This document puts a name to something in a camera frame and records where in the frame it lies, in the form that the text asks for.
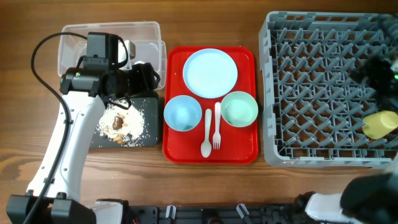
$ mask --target wooden table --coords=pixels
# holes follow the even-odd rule
[[[396,12],[398,1],[134,1],[3,0],[0,4],[0,223],[10,194],[24,194],[51,137],[59,102],[34,78],[30,57],[44,37],[68,24],[157,21],[169,52],[179,45],[241,45],[258,60],[258,32],[270,11]],[[37,54],[36,69],[59,88],[59,38]],[[258,102],[262,77],[257,64]],[[259,120],[259,135],[262,136]],[[154,148],[97,149],[87,156],[81,203],[128,199],[131,205],[291,202],[298,194],[341,192],[366,169],[289,169],[264,162],[248,166],[188,166],[169,162]]]

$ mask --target white spoon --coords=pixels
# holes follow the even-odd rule
[[[205,111],[205,140],[200,146],[201,154],[204,158],[209,157],[211,153],[211,144],[209,141],[210,124],[211,124],[211,109],[207,109]]]

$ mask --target plastic fork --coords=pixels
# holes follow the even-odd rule
[[[216,129],[213,135],[213,148],[220,149],[221,135],[220,135],[220,119],[221,119],[221,103],[217,102],[214,106],[214,117],[216,122]]]

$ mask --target clear plastic container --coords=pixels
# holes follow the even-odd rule
[[[166,79],[167,54],[166,45],[160,35],[157,22],[113,22],[98,24],[67,25],[62,32],[74,32],[87,36],[89,32],[107,32],[116,34],[123,40],[130,40],[136,46],[136,57],[129,65],[139,62],[150,62],[160,75],[157,89],[162,89]],[[61,36],[58,50],[58,75],[64,74],[68,68],[75,67],[80,56],[86,54],[87,41],[72,35]]]

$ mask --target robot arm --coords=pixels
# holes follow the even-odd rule
[[[98,121],[104,114],[105,106],[99,96],[88,96],[87,92],[70,91],[62,98],[68,105],[73,122],[70,124],[63,154],[45,197],[55,198],[59,192],[63,192],[67,195],[67,199],[74,199],[78,202],[80,200],[81,174],[91,137]],[[49,175],[61,142],[64,125],[65,112],[60,106],[57,123],[43,162],[27,188],[27,191],[33,191],[33,196],[39,196],[45,179]]]
[[[392,224],[398,222],[397,200],[398,155],[385,170],[352,180],[342,194],[313,194],[305,213],[318,221]]]
[[[36,74],[34,56],[46,40],[65,34],[85,38],[73,33],[53,34],[41,41],[32,55],[34,75],[55,95],[55,91]],[[119,41],[126,51],[126,58],[122,62],[118,61]],[[58,99],[62,105],[39,171],[25,195],[11,195],[9,199],[6,211],[11,222],[119,224],[130,220],[127,201],[104,199],[88,207],[78,203],[88,148],[106,105],[112,103],[128,109],[131,95],[153,91],[160,81],[159,75],[149,63],[133,65],[131,70],[120,70],[127,63],[128,55],[122,38],[106,33],[88,34],[87,55],[79,59],[76,68],[69,68],[61,77],[62,100]],[[128,107],[112,102],[119,98],[125,98]],[[65,125],[70,125],[66,138]],[[59,150],[63,140],[65,145],[61,152]]]

